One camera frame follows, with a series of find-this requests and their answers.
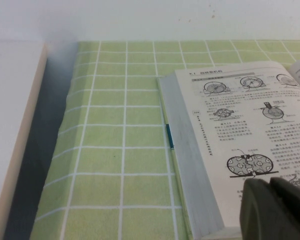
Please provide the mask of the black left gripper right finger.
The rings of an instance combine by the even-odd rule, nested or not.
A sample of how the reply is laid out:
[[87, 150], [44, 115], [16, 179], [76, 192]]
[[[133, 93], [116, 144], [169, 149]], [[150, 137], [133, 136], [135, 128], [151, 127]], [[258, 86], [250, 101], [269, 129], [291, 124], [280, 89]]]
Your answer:
[[300, 220], [300, 188], [280, 177], [272, 177], [269, 184], [289, 212]]

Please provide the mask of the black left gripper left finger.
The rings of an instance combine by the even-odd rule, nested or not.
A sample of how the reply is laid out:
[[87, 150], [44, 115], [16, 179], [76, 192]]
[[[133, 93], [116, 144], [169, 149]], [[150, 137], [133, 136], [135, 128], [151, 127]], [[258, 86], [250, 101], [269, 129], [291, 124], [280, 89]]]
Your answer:
[[263, 179], [244, 182], [239, 223], [244, 240], [300, 240], [300, 219]]

